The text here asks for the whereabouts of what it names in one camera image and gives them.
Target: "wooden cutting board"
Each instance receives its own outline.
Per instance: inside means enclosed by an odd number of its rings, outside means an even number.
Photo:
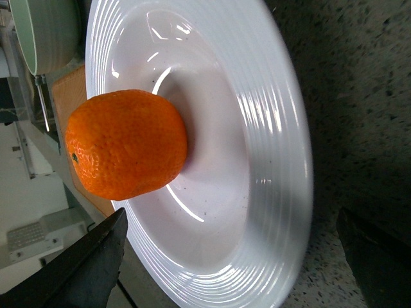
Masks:
[[[60,123],[62,136],[66,134],[67,122],[70,114],[87,100],[85,91],[85,67],[84,65],[77,70],[65,75],[57,80],[52,86],[53,99],[57,112],[57,119]],[[69,161],[71,178],[74,186],[81,192],[103,215],[106,217],[114,213],[110,200],[95,196],[85,190],[74,170],[71,158]]]

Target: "white plate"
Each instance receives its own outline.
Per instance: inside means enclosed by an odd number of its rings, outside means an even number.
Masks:
[[[186,123],[180,175],[113,201],[126,208],[128,239],[155,281],[181,307],[281,305],[310,231],[311,149],[264,2],[94,0],[86,78],[89,98],[152,91]]]

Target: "pan handle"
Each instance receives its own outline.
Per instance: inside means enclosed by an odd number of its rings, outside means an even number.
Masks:
[[[44,123],[46,124],[46,130],[47,130],[47,132],[50,132],[50,126],[49,126],[49,121],[48,121],[48,116],[47,116],[46,103],[44,101],[43,90],[41,89],[41,84],[45,83],[46,77],[44,75],[42,75],[42,76],[36,75],[34,80],[35,80],[35,84],[37,86],[37,90],[39,92],[40,104],[41,104],[41,109],[43,111],[43,118],[44,118]]]

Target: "kitchen counter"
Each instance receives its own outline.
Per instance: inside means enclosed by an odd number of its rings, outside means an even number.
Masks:
[[[336,220],[344,206],[411,244],[411,2],[266,2],[301,84],[315,172],[308,251],[283,307],[366,307]],[[83,47],[69,65],[47,76],[49,87],[83,64]],[[86,211],[101,221],[101,213],[74,188],[65,155],[56,156],[37,133],[31,138],[46,149],[44,156]],[[122,276],[131,282],[137,305],[174,307],[131,247],[126,249]]]

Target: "orange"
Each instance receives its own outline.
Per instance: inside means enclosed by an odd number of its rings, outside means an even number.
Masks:
[[[95,96],[70,115],[66,146],[90,193],[125,200],[159,189],[180,173],[187,135],[168,100],[121,90]]]

